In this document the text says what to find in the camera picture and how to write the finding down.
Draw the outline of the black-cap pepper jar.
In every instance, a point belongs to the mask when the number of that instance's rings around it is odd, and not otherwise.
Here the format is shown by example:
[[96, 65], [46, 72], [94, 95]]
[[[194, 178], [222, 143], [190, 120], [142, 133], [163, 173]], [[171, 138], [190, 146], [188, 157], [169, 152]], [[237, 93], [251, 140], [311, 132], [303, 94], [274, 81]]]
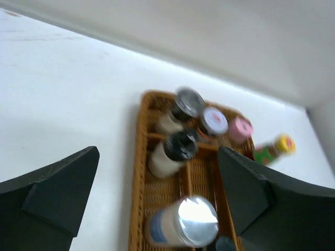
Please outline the black-cap pepper jar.
[[215, 251], [236, 251], [236, 246], [230, 238], [222, 235], [215, 242]]

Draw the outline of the white-lid sauce jar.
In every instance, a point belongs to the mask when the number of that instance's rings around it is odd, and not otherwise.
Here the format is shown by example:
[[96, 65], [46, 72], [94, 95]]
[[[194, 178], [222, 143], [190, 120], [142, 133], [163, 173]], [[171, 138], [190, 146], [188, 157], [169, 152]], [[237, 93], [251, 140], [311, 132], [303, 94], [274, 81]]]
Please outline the white-lid sauce jar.
[[200, 124], [197, 127], [198, 140], [210, 143], [227, 131], [228, 121], [225, 115], [215, 107], [205, 108], [200, 117]]

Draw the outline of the black-top salt grinder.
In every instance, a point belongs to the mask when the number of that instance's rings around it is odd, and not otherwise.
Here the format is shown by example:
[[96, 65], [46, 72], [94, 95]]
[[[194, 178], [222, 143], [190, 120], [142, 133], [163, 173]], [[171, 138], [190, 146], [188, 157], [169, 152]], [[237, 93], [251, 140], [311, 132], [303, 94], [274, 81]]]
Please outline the black-top salt grinder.
[[156, 123], [155, 130], [164, 135], [182, 131], [183, 125], [197, 118], [204, 109], [202, 96], [192, 88], [182, 87], [177, 90], [172, 108]]

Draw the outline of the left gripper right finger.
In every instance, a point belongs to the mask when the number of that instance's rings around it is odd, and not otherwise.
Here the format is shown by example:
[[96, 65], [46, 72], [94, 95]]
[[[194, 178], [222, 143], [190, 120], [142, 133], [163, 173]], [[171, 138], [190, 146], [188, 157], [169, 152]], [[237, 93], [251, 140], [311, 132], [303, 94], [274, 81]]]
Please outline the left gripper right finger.
[[334, 189], [287, 176], [220, 147], [235, 232], [254, 250], [334, 250]]

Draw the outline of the silver-lid jar white beads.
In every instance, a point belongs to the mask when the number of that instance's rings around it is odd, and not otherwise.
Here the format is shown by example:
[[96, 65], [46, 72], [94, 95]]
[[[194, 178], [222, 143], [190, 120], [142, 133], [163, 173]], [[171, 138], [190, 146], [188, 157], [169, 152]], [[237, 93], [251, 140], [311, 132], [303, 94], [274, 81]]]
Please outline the silver-lid jar white beads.
[[158, 247], [205, 247], [219, 231], [217, 212], [202, 196], [184, 197], [149, 216], [144, 236]]

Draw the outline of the pink-cap spice shaker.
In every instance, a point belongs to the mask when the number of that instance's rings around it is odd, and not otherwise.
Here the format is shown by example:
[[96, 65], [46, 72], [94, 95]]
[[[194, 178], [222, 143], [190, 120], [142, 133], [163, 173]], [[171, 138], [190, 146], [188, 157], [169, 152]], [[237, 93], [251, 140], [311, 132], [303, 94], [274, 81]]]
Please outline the pink-cap spice shaker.
[[251, 138], [253, 132], [254, 128], [250, 121], [241, 116], [236, 116], [228, 123], [226, 135], [234, 144], [240, 145]]

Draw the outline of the green-label chili sauce bottle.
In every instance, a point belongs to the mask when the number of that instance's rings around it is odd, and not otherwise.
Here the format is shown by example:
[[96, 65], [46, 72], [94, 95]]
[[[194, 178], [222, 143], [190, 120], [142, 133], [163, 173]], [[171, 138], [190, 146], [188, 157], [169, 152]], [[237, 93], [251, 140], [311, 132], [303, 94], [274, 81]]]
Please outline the green-label chili sauce bottle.
[[265, 143], [252, 152], [255, 162], [267, 166], [274, 163], [283, 155], [296, 151], [294, 140], [287, 134], [279, 135], [273, 142]]

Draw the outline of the small black round bottle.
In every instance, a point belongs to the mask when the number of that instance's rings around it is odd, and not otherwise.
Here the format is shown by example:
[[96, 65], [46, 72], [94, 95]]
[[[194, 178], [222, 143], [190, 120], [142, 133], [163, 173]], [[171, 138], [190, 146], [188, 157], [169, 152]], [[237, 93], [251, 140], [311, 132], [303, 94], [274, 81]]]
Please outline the small black round bottle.
[[174, 132], [161, 141], [151, 154], [148, 169], [157, 178], [177, 173], [198, 152], [198, 133], [194, 129]]

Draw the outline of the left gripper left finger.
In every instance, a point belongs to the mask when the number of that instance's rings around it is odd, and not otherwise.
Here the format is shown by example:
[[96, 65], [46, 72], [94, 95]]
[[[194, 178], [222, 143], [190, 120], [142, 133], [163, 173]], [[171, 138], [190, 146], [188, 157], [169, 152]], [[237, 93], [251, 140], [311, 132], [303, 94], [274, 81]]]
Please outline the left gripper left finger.
[[69, 250], [99, 162], [95, 146], [1, 183], [1, 250]]

